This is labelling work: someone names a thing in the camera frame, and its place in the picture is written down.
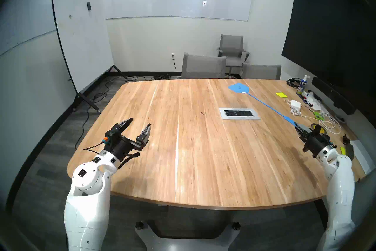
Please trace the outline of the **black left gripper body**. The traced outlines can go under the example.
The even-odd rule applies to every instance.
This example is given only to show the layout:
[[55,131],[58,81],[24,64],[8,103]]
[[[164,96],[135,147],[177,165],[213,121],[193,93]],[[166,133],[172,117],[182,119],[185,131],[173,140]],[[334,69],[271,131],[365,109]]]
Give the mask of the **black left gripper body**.
[[148,135],[139,135],[136,141],[132,141],[124,136],[120,138],[117,144],[112,148],[111,154],[113,154],[124,165],[133,158],[138,158],[140,152],[147,145],[149,140]]

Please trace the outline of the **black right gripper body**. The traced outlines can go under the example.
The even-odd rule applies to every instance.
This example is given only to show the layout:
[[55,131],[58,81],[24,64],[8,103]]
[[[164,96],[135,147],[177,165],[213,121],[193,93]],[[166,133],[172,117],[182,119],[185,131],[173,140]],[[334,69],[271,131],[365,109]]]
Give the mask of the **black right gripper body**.
[[306,143],[304,143],[303,152],[310,151],[313,158],[317,158],[319,153],[327,154],[331,149],[335,149],[336,145],[331,142],[330,136],[321,134],[322,127],[317,125],[309,135]]

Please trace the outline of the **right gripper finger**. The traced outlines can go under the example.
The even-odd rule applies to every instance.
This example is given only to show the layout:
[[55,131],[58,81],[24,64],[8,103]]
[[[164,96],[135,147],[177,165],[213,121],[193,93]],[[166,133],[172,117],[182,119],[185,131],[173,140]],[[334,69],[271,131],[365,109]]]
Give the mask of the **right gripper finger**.
[[307,127],[297,127],[297,133],[299,135],[300,140],[303,143],[306,143],[309,138],[309,128]]
[[312,130],[305,125],[295,123],[295,130],[299,136],[309,136],[311,135]]

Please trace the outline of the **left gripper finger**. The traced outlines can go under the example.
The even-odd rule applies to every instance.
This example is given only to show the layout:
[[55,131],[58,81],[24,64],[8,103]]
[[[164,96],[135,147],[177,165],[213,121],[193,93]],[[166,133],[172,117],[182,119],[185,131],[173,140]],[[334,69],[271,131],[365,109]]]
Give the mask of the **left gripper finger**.
[[123,131],[133,122],[133,118],[129,118],[113,126],[113,135],[122,136]]
[[137,143],[148,143],[151,131],[151,123],[149,123],[141,132],[139,136],[136,137]]

